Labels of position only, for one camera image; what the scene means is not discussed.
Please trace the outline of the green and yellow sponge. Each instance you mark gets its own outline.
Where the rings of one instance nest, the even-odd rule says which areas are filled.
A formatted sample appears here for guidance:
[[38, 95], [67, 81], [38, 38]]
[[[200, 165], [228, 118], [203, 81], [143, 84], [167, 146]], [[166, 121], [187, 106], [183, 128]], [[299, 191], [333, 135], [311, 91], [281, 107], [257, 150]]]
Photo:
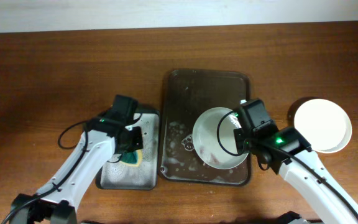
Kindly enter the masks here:
[[133, 152], [126, 152], [124, 153], [119, 160], [119, 163], [122, 163], [129, 167], [139, 167], [140, 163], [142, 162], [142, 150], [136, 150]]

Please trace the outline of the light green plate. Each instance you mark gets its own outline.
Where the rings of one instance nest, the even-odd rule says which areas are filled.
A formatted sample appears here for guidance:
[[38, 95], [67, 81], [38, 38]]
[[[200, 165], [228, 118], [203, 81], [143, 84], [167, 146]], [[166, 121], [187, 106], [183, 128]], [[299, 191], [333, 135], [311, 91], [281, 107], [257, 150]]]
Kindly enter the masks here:
[[234, 130], [240, 128], [229, 108], [215, 107], [202, 113], [193, 126], [194, 149], [200, 159], [216, 169], [239, 166], [248, 154], [238, 155]]

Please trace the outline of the pinkish white plate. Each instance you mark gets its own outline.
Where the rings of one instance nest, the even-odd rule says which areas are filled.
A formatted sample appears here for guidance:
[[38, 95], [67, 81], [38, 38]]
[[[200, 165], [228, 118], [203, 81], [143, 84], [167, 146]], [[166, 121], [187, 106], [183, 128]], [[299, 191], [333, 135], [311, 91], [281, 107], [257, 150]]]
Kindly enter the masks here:
[[349, 144], [350, 140], [350, 138], [343, 138], [339, 142], [334, 142], [333, 140], [325, 139], [317, 144], [317, 148], [314, 150], [324, 154], [336, 153], [343, 150]]

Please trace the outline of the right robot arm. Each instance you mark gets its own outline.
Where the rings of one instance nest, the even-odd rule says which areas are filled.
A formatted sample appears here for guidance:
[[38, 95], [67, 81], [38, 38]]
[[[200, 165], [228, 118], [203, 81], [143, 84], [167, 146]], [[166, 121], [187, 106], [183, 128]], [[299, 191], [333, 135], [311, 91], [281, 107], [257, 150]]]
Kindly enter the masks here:
[[311, 144], [294, 127], [277, 128], [260, 99], [233, 110], [243, 134], [241, 152], [257, 157], [288, 182], [324, 223], [358, 223], [357, 202], [328, 172]]

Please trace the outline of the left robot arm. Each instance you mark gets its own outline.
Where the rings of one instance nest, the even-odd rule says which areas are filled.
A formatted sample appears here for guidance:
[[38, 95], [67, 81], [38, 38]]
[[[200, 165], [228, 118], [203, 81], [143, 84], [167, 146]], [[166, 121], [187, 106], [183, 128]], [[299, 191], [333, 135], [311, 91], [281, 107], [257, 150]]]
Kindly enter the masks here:
[[82, 121], [83, 132], [68, 159], [35, 194], [19, 194], [3, 223], [76, 223], [78, 206], [103, 165], [142, 149], [137, 107], [137, 100], [116, 95], [109, 109]]

